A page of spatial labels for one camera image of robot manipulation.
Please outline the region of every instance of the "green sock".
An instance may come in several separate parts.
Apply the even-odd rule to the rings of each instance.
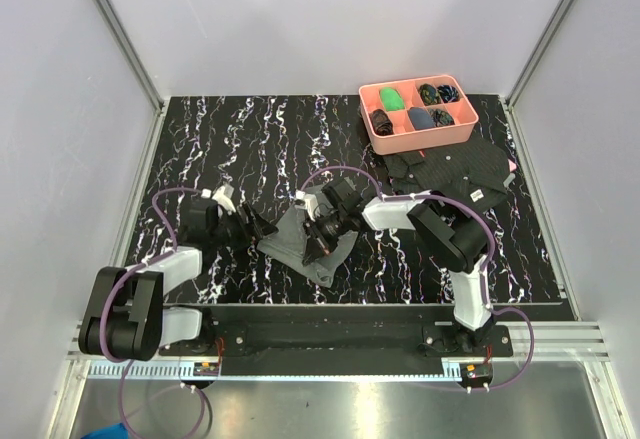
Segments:
[[[380,89],[380,100],[382,106],[387,111],[401,111],[404,109],[404,101],[400,97],[400,94],[391,87],[383,87]]]

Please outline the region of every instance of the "blue object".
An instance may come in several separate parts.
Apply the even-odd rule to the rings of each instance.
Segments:
[[[436,127],[436,123],[433,122],[431,115],[425,109],[419,107],[409,109],[409,120],[416,131]]]
[[[99,431],[90,432],[82,439],[129,439],[127,428],[123,424],[105,427]]]
[[[442,102],[457,102],[460,100],[460,93],[453,86],[438,86],[438,94]]]

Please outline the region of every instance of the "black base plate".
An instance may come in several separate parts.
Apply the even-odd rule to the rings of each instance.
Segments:
[[[482,345],[474,347],[471,352],[465,352],[455,341],[456,327],[454,325],[428,325],[422,328],[423,343],[421,350],[429,357],[486,357],[487,347],[491,346],[493,357],[513,357],[513,347],[509,328],[493,326]]]

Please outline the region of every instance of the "folded black clothing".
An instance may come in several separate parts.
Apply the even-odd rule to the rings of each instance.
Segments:
[[[383,156],[398,194],[448,191],[486,211],[507,198],[509,159],[499,147],[472,134],[467,142]]]

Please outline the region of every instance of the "clothing tag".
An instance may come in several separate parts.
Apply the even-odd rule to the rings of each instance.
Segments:
[[[484,197],[484,194],[482,194],[482,191],[480,189],[478,189],[477,191],[473,191],[471,193],[471,200],[473,202],[478,202],[483,197]]]

